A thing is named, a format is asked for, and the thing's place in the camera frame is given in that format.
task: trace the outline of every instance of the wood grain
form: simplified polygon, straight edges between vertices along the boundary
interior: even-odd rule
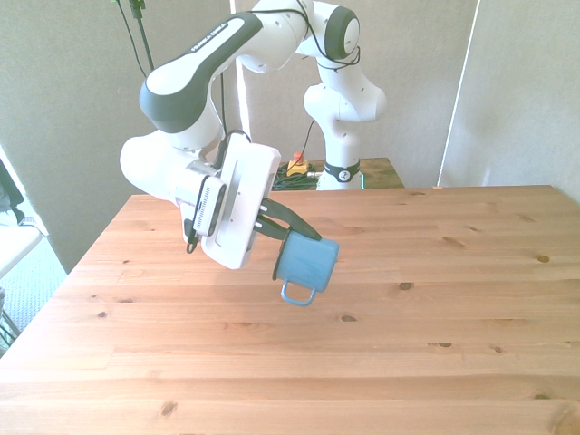
[[[580,434],[580,208],[550,187],[276,192],[341,246],[298,308],[259,237],[132,197],[0,360],[2,434]],[[293,289],[300,297],[300,289]]]

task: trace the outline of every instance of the cable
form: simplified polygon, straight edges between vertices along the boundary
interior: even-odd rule
[[[305,151],[306,151],[306,145],[308,145],[308,139],[310,138],[310,131],[312,130],[314,123],[316,122],[316,120],[312,120],[312,122],[310,123],[310,127],[308,128],[308,133],[306,134],[306,140],[304,141],[304,146],[302,148],[302,152],[300,153],[301,156],[304,156]],[[288,168],[288,170],[290,170],[291,168],[293,168],[296,165],[296,162],[294,162],[294,165],[292,165],[290,168]]]
[[[299,0],[296,0],[296,2],[298,3],[298,5],[300,6],[300,8],[302,9],[303,12],[297,11],[295,9],[277,9],[277,10],[271,9],[271,10],[265,10],[265,11],[248,11],[248,12],[250,14],[282,14],[282,13],[286,12],[286,13],[298,14],[298,15],[302,16],[302,18],[306,22],[306,27],[308,28],[308,30],[312,34],[312,37],[314,38],[314,43],[316,44],[316,48],[318,48],[318,51],[320,52],[320,54],[325,59],[342,65],[342,66],[337,67],[337,68],[331,68],[331,67],[327,67],[327,66],[322,66],[322,65],[320,65],[320,63],[318,63],[321,66],[321,68],[325,68],[326,70],[338,71],[338,70],[341,70],[342,68],[346,68],[347,66],[356,65],[357,63],[359,63],[361,61],[361,48],[360,47],[358,47],[358,53],[352,62],[337,61],[337,60],[329,57],[323,51],[322,47],[320,46],[320,42],[318,41],[318,38],[316,37],[316,33],[314,32],[314,28],[312,27],[312,24],[310,23],[310,19],[308,18],[308,13],[306,12],[304,6],[300,3]]]
[[[237,133],[246,136],[248,142],[252,142],[252,138],[243,130],[231,130],[226,134],[226,137],[219,143],[219,148],[217,148],[217,155],[214,159],[214,164],[212,165],[214,169],[220,170],[226,159],[227,145],[229,144],[229,138],[232,134]]]
[[[141,38],[143,39],[143,45],[145,45],[145,53],[147,54],[147,60],[149,61],[149,68],[153,71],[155,67],[153,66],[153,59],[151,58],[151,51],[149,49],[149,43],[147,42],[147,36],[145,35],[145,29],[143,28],[143,22],[138,17],[137,23],[139,24],[139,30],[141,31]]]
[[[119,10],[121,11],[121,15],[123,17],[123,21],[125,22],[125,26],[127,27],[127,32],[129,32],[130,43],[133,46],[133,52],[135,52],[135,59],[137,59],[137,64],[139,65],[139,69],[143,73],[143,77],[147,78],[147,74],[143,71],[143,67],[141,66],[141,62],[139,60],[139,55],[137,54],[137,48],[135,47],[135,41],[133,40],[133,35],[131,33],[131,29],[129,28],[129,23],[127,23],[127,17],[123,12],[123,8],[121,6],[121,0],[116,0],[117,5],[119,6]]]
[[[302,155],[304,156],[306,151],[306,146],[308,145],[308,140],[310,139],[310,132],[314,126],[315,120],[310,123],[308,128],[308,133],[306,134],[306,140],[304,141],[304,146],[302,148]],[[288,170],[295,166],[296,162],[288,168],[288,163],[282,165],[278,172],[275,174],[274,185],[272,190],[306,190],[313,186],[316,186],[318,179],[308,177],[306,174],[293,174],[288,177],[286,174]],[[314,166],[308,165],[308,171],[314,172]]]
[[[231,137],[231,135],[234,134],[234,133],[241,134],[242,136],[246,136],[246,139],[247,139],[248,142],[251,142],[252,141],[252,138],[250,138],[250,136],[245,131],[243,131],[243,130],[230,130],[227,133],[227,135],[224,138],[224,140],[228,140]]]

